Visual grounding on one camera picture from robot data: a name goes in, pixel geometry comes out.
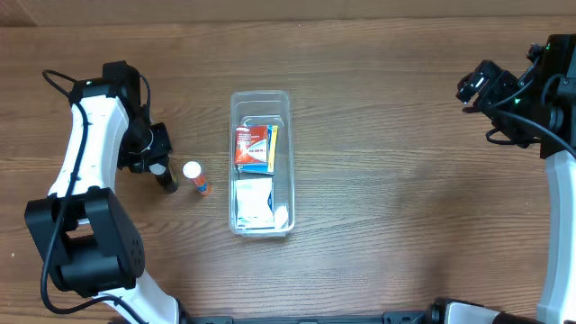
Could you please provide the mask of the red medicine box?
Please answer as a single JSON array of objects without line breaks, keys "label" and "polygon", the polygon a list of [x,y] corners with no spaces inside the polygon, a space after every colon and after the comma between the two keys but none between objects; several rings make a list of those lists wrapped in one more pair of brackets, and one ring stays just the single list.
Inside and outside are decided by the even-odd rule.
[{"label": "red medicine box", "polygon": [[265,125],[237,127],[235,149],[237,166],[265,165],[268,158],[268,127]]}]

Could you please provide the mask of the clear plastic container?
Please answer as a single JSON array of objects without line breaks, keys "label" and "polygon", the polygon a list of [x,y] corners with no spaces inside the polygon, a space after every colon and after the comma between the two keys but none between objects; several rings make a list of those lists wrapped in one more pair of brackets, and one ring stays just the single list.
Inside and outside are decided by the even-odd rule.
[{"label": "clear plastic container", "polygon": [[229,227],[247,237],[279,237],[295,224],[291,103],[286,92],[230,98]]}]

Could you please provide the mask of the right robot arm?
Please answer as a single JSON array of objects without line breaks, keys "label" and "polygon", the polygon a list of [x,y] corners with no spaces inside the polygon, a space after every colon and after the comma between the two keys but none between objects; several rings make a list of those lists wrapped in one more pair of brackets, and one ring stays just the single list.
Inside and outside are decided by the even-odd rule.
[{"label": "right robot arm", "polygon": [[540,147],[550,194],[550,237],[537,323],[575,321],[575,37],[552,34],[516,77],[484,60],[458,84],[465,113],[483,113],[503,146]]}]

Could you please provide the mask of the blue yellow cough drops box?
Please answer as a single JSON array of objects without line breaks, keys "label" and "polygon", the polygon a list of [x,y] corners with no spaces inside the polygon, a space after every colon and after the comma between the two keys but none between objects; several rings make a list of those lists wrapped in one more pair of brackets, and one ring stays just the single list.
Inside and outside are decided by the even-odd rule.
[{"label": "blue yellow cough drops box", "polygon": [[237,166],[237,170],[240,173],[250,173],[259,175],[272,175],[275,172],[275,149],[276,142],[278,138],[278,126],[277,125],[266,125],[268,127],[268,158],[265,165],[244,165]]}]

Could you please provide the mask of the orange Redoxon tube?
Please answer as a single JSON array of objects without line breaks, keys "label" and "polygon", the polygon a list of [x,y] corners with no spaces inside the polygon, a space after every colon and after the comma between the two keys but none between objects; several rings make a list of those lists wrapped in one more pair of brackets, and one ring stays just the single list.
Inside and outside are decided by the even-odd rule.
[{"label": "orange Redoxon tube", "polygon": [[205,176],[202,166],[196,161],[189,161],[183,166],[184,176],[190,180],[197,192],[202,196],[207,196],[212,192],[212,188]]}]

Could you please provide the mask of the dark bottle white cap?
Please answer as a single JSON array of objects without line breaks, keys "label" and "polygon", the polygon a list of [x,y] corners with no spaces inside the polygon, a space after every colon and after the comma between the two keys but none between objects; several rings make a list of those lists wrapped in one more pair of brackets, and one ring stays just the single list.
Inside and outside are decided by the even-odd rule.
[{"label": "dark bottle white cap", "polygon": [[155,176],[157,182],[170,194],[178,189],[176,177],[172,174],[170,166],[154,164],[149,167],[149,171]]}]

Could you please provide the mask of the white medicine box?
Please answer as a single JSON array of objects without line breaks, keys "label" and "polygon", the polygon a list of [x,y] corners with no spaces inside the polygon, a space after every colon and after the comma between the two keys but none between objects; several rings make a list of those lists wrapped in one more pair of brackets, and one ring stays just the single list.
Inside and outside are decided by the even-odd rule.
[{"label": "white medicine box", "polygon": [[238,180],[235,183],[239,230],[267,229],[274,226],[273,182],[270,177]]}]

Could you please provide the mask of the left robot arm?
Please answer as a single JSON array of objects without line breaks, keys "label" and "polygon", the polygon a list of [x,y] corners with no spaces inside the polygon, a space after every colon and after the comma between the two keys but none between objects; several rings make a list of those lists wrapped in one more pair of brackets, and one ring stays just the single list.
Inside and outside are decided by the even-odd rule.
[{"label": "left robot arm", "polygon": [[67,152],[46,198],[24,219],[43,261],[40,297],[56,314],[99,302],[129,323],[185,323],[180,301],[145,269],[142,237],[115,194],[118,170],[151,173],[169,193],[178,183],[163,123],[150,117],[147,79],[125,61],[98,78],[75,80],[63,94],[73,117]]}]

